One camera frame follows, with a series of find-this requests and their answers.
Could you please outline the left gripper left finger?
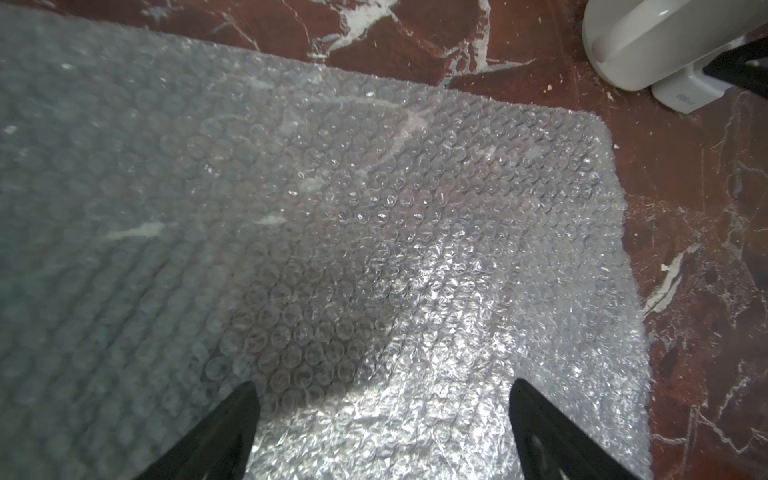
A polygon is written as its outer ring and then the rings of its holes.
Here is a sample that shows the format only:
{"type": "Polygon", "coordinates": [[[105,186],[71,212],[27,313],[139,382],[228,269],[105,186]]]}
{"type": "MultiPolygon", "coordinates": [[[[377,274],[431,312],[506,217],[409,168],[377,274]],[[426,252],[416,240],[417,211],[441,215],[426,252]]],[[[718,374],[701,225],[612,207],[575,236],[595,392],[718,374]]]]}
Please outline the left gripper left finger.
{"type": "Polygon", "coordinates": [[[259,418],[256,386],[244,382],[138,477],[242,479],[259,418]]]}

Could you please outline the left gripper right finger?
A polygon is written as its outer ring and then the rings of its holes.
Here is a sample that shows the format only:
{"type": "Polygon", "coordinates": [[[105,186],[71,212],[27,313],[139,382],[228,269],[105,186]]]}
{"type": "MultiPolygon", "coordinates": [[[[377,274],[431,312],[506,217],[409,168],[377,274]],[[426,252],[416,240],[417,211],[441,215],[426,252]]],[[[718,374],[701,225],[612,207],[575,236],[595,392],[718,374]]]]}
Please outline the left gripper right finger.
{"type": "Polygon", "coordinates": [[[511,387],[509,418],[526,479],[635,477],[524,379],[511,387]]]}

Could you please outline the white mug red inside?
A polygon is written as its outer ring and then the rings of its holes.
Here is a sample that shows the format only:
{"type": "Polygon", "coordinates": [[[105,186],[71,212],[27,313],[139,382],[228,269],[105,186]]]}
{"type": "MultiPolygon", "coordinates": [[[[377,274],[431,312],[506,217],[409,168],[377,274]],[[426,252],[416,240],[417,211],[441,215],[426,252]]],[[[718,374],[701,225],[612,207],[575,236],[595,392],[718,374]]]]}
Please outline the white mug red inside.
{"type": "Polygon", "coordinates": [[[766,23],[763,0],[589,0],[581,31],[597,75],[634,92],[766,23]]]}

